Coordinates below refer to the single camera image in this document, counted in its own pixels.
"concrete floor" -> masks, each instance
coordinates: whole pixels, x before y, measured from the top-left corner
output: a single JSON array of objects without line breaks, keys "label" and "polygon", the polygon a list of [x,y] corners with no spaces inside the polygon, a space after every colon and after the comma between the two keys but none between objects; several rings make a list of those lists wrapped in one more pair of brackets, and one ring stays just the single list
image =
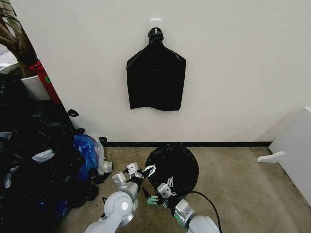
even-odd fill
[{"label": "concrete floor", "polygon": [[[106,148],[108,160],[114,163],[113,174],[137,162],[144,167],[146,158],[155,148]],[[210,197],[216,205],[224,233],[310,233],[311,208],[279,164],[257,163],[256,158],[270,154],[264,147],[189,147],[195,155],[199,179],[195,190]],[[153,193],[148,180],[143,186]],[[102,196],[116,189],[109,177],[100,186],[94,201],[73,209],[55,232],[82,233],[103,213]],[[142,192],[134,219],[118,233],[176,233],[182,230],[170,211],[150,206]],[[186,200],[200,214],[216,215],[211,205],[197,194]]]}]

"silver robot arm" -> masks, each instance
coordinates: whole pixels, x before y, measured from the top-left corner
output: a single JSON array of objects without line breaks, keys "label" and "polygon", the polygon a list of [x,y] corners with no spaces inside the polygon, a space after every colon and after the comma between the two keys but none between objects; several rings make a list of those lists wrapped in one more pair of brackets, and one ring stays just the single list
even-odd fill
[{"label": "silver robot arm", "polygon": [[[176,193],[171,190],[172,186],[173,178],[170,177],[168,178],[167,184],[162,183],[157,188],[157,192],[162,197],[163,206],[173,210],[173,215],[177,219],[178,224],[183,229],[188,229],[187,233],[220,233],[216,224],[210,217],[203,217],[202,215],[197,214],[186,200],[182,199],[175,207],[174,204],[171,206],[170,201],[173,201],[172,198],[176,196]],[[158,200],[157,197],[158,196],[149,197],[148,203],[155,198]]]},{"label": "silver robot arm", "polygon": [[151,176],[155,169],[152,165],[138,172],[137,164],[131,163],[127,166],[130,179],[126,183],[122,172],[114,175],[112,181],[118,190],[105,202],[105,216],[89,225],[85,233],[114,233],[119,225],[127,225],[133,219],[134,211],[138,206],[137,194],[142,181],[145,177]]},{"label": "silver robot arm", "polygon": [[184,199],[177,204],[174,217],[182,228],[188,229],[187,233],[219,233],[210,217],[198,215]]}]

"white adhesive hook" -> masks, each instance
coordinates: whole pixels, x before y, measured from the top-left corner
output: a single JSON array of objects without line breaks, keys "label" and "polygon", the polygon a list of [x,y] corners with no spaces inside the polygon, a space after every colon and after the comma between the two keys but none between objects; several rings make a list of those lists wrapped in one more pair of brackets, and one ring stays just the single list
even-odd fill
[{"label": "white adhesive hook", "polygon": [[149,23],[149,28],[160,28],[162,29],[162,20],[161,19],[151,19]]}]

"black bag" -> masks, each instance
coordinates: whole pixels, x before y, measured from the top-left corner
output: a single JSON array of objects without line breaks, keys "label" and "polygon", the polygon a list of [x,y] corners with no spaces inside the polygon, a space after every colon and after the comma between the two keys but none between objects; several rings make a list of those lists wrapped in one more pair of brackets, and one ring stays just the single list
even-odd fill
[{"label": "black bag", "polygon": [[186,60],[166,48],[160,28],[148,33],[149,44],[127,62],[127,87],[131,109],[152,107],[179,110]]}]

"black baseboard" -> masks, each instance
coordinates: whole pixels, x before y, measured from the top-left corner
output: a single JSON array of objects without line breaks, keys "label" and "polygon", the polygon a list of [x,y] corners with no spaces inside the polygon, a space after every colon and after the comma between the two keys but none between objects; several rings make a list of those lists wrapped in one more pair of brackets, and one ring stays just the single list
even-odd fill
[{"label": "black baseboard", "polygon": [[105,147],[160,147],[168,143],[186,147],[268,147],[272,142],[106,142]]}]

